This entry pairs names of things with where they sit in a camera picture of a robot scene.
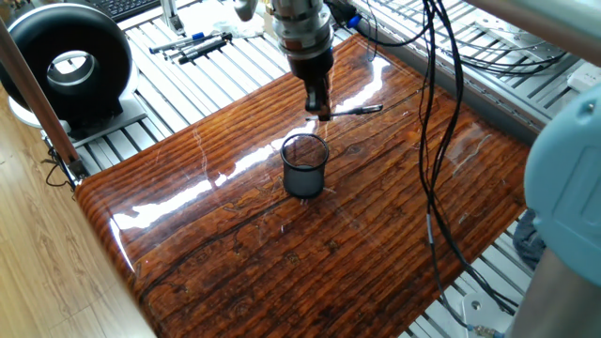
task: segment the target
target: electrical connector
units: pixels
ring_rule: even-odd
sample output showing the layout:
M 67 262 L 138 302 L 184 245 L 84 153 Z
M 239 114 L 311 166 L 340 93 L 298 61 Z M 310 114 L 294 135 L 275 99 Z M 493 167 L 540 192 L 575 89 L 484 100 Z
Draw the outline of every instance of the electrical connector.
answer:
M 485 338 L 503 338 L 505 336 L 505 334 L 500 333 L 499 331 L 497 331 L 495 329 L 483 327 L 482 325 L 473 327 L 473 331 L 477 335 L 479 335 L 481 337 L 485 337 Z

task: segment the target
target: epoxy resin wood tabletop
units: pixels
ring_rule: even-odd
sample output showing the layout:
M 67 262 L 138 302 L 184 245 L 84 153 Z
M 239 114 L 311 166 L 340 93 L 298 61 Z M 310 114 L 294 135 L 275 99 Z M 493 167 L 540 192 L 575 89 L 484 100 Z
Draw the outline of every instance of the epoxy resin wood tabletop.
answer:
M 307 122 L 287 74 L 77 189 L 159 336 L 397 337 L 438 296 L 416 166 L 423 77 L 386 54 L 368 62 L 357 37 L 335 60 L 332 109 L 381 113 Z M 431 149 L 454 107 L 439 88 Z M 302 132 L 330 148 L 327 190 L 306 205 L 284 191 L 279 154 Z M 439 197 L 468 259 L 524 209 L 527 153 L 463 106 Z M 436 235 L 449 283 L 461 267 Z

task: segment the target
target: white device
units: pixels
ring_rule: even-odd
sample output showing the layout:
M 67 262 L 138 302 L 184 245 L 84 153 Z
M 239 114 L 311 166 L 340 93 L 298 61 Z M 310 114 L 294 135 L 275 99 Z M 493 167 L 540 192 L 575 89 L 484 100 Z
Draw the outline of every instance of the white device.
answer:
M 576 69 L 567 79 L 567 85 L 578 93 L 584 93 L 599 83 L 601 83 L 601 68 L 588 62 Z

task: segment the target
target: robot end effector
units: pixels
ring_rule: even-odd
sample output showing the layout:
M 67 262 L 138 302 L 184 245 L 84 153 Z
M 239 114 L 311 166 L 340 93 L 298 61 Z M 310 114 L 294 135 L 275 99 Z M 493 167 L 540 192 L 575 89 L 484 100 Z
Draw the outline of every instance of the robot end effector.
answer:
M 333 65 L 331 14 L 323 0 L 272 0 L 273 29 L 292 73 L 304 81 L 305 109 L 330 120 L 330 80 Z M 236 12 L 243 21 L 253 18 L 257 0 L 238 0 Z

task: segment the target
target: small black cup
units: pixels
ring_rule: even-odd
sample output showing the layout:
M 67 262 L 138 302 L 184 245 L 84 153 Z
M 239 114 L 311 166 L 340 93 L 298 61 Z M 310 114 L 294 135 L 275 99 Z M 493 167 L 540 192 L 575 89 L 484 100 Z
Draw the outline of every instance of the small black cup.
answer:
M 319 136 L 303 133 L 285 139 L 280 149 L 284 161 L 284 189 L 294 197 L 318 197 L 323 191 L 328 144 Z

